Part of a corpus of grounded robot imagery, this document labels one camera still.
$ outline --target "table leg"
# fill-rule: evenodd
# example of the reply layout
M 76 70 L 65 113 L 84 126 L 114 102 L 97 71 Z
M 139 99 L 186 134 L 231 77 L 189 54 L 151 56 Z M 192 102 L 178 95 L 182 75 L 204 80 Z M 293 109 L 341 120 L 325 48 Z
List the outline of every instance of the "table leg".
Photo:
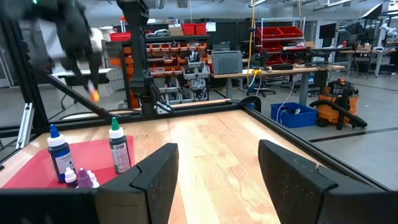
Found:
M 243 90 L 243 78 L 239 79 L 239 89 Z
M 353 63 L 353 54 L 348 54 L 348 66 L 347 66 L 347 71 L 351 69 L 352 63 Z
M 301 85 L 300 85 L 300 98 L 298 99 L 298 103 L 301 105 L 307 105 L 307 96 L 308 96 L 308 83 L 309 83 L 309 73 L 305 72 L 301 76 Z
M 374 75 L 376 77 L 379 76 L 379 72 L 380 72 L 380 65 L 381 65 L 381 61 L 383 60 L 383 54 L 377 54 L 377 62 L 376 62 L 376 69 L 374 71 Z
M 232 99 L 232 80 L 231 78 L 226 79 L 226 97 Z

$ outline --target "wooden table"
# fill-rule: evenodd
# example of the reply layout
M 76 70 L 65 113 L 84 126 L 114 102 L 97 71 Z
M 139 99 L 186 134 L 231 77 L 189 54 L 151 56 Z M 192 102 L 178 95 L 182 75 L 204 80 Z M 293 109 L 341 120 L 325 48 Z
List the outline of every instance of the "wooden table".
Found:
M 380 72 L 380 65 L 382 63 L 382 58 L 383 55 L 389 54 L 389 53 L 393 53 L 396 52 L 396 50 L 372 50 L 372 54 L 374 54 L 375 56 L 377 55 L 377 59 L 376 59 L 376 69 L 374 71 L 375 76 L 377 77 L 379 75 Z M 348 69 L 351 68 L 351 64 L 353 63 L 353 55 L 354 54 L 370 54 L 371 51 L 370 50 L 343 50 L 340 53 L 342 54 L 347 54 L 348 55 Z
M 121 124 L 134 136 L 136 163 L 167 142 L 179 149 L 169 223 L 279 223 L 257 158 L 268 139 L 313 160 L 242 110 Z M 62 131 L 69 143 L 107 139 L 109 126 Z M 3 186 L 39 150 L 43 134 L 4 163 Z
M 329 70 L 341 70 L 344 69 L 345 67 L 342 65 L 330 65 Z M 300 98 L 298 102 L 301 105 L 306 106 L 307 105 L 307 95 L 308 95 L 308 78 L 309 78 L 309 73 L 310 72 L 319 72 L 319 71 L 326 71 L 326 68 L 306 68 L 303 66 L 296 66 L 293 68 L 293 70 L 274 70 L 271 72 L 262 72 L 261 76 L 263 77 L 281 77 L 281 76 L 287 76 L 287 75 L 298 75 L 302 74 L 301 77 L 301 86 L 300 86 Z M 226 97 L 232 99 L 232 78 L 244 78 L 246 76 L 254 76 L 252 73 L 252 69 L 248 70 L 245 69 L 243 70 L 243 73 L 237 73 L 237 74 L 224 74 L 224 75 L 214 75 L 210 74 L 212 78 L 226 78 Z

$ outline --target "orange vacuum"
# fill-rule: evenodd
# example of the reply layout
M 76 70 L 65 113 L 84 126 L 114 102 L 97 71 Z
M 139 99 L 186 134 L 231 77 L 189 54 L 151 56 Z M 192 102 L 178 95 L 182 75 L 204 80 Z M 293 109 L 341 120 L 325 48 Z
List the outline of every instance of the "orange vacuum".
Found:
M 338 130 L 341 130 L 343 123 L 349 123 L 353 128 L 363 128 L 368 124 L 356 116 L 357 102 L 358 90 L 352 83 L 339 78 L 330 82 L 319 94 L 318 100 L 310 103 L 310 106 L 317 107 L 318 126 L 323 127 L 333 123 Z

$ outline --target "bottle label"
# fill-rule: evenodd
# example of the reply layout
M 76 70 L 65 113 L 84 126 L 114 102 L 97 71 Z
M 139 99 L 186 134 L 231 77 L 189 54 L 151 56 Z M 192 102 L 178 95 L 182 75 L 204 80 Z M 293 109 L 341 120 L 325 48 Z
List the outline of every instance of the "bottle label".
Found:
M 116 172 L 122 173 L 130 169 L 130 159 L 126 143 L 111 145 L 111 149 Z
M 65 181 L 65 172 L 67 171 L 67 167 L 75 169 L 75 165 L 73 164 L 70 150 L 67 149 L 62 152 L 56 153 L 55 162 L 57 163 L 57 168 L 60 173 L 61 180 Z

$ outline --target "white cable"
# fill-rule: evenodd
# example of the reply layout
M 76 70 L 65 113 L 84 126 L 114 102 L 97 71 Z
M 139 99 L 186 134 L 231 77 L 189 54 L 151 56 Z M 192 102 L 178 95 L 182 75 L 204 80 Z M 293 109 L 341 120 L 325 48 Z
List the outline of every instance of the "white cable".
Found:
M 279 110 L 281 109 L 281 107 L 283 107 L 283 106 L 285 105 L 286 101 L 289 99 L 289 97 L 291 96 L 291 94 L 292 94 L 292 92 L 293 92 L 293 89 L 294 89 L 294 82 L 296 82 L 296 81 L 293 80 L 292 89 L 291 89 L 289 95 L 287 96 L 287 98 L 286 98 L 286 100 L 284 101 L 284 103 L 282 103 L 282 105 L 279 107 L 278 112 L 276 112 L 276 123 L 278 123 L 278 114 L 279 114 Z
M 261 75 L 260 75 L 260 84 L 259 84 L 259 86 L 257 87 L 256 96 L 257 96 L 257 94 L 259 94 L 260 87 L 261 87 Z

